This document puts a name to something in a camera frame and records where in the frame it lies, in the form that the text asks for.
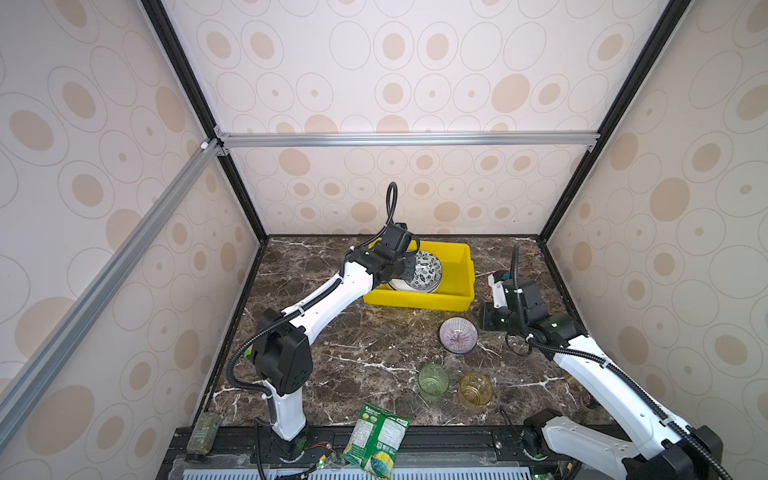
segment marble tabletop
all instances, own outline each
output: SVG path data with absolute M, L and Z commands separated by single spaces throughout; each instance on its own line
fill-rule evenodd
M 411 417 L 413 425 L 498 425 L 504 406 L 513 422 L 551 407 L 587 425 L 611 421 L 601 408 L 587 409 L 585 391 L 568 382 L 566 373 L 538 352 L 516 356 L 499 332 L 479 329 L 478 312 L 491 300 L 487 277 L 508 270 L 512 247 L 521 246 L 520 275 L 536 280 L 550 313 L 564 312 L 563 299 L 533 239 L 509 237 L 423 237 L 423 240 L 466 243 L 475 263 L 475 301 L 467 312 L 443 312 L 352 303 L 318 336 L 312 346 L 314 370 L 303 389 L 304 412 L 310 425 L 348 425 L 357 420 L 364 402 Z M 270 240 L 240 318 L 233 352 L 256 332 L 257 318 L 266 308 L 281 310 L 314 291 L 339 269 L 349 245 L 360 237 L 274 237 Z M 478 327 L 478 345 L 467 355 L 446 352 L 438 328 L 452 316 L 463 316 Z M 515 344 L 522 349 L 522 341 Z M 425 402 L 416 381 L 427 363 L 443 365 L 451 376 L 445 398 Z M 457 400 L 459 380 L 468 372 L 483 372 L 495 384 L 492 403 L 477 412 Z M 237 376 L 259 379 L 252 364 L 240 361 Z M 267 418 L 266 404 L 256 395 L 232 389 L 224 378 L 214 390 L 210 411 L 224 425 L 253 425 Z

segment wall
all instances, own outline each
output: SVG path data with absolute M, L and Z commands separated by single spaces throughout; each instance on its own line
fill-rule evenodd
M 313 133 L 597 129 L 666 3 L 471 0 L 446 8 L 439 0 L 167 0 L 165 5 L 223 130 Z M 368 190 L 391 177 L 401 180 L 405 220 L 420 233 L 538 233 L 571 176 L 566 165 L 584 153 L 583 147 L 569 147 L 548 157 L 558 149 L 243 149 L 236 156 L 270 233 L 376 231 L 381 217 L 356 215 L 353 207 L 369 201 L 378 210 L 383 193 L 373 196 Z M 530 167 L 517 170 L 514 163 L 526 155 L 523 150 L 533 150 Z M 424 153 L 430 167 L 418 168 Z M 485 165 L 494 162 L 494 167 L 484 170 L 487 157 L 495 160 Z M 553 161 L 557 173 L 545 166 Z M 269 167 L 243 168 L 259 162 Z M 311 167 L 283 168 L 297 162 Z M 299 182 L 305 187 L 298 191 L 306 194 L 293 189 Z M 326 194 L 329 182 L 339 193 Z M 447 190 L 454 184 L 442 194 L 441 185 Z M 414 194 L 417 185 L 421 194 Z M 466 192 L 457 194 L 459 189 Z M 311 217 L 300 214 L 304 204 L 312 204 L 306 207 L 313 209 Z M 507 213 L 488 215 L 500 210 Z
M 598 342 L 768 468 L 768 2 L 685 19 L 550 248 Z
M 154 479 L 256 245 L 214 161 L 0 455 L 0 479 Z
M 584 145 L 233 149 L 268 233 L 375 233 L 389 182 L 414 233 L 537 233 Z
M 0 5 L 0 392 L 200 145 L 141 15 Z

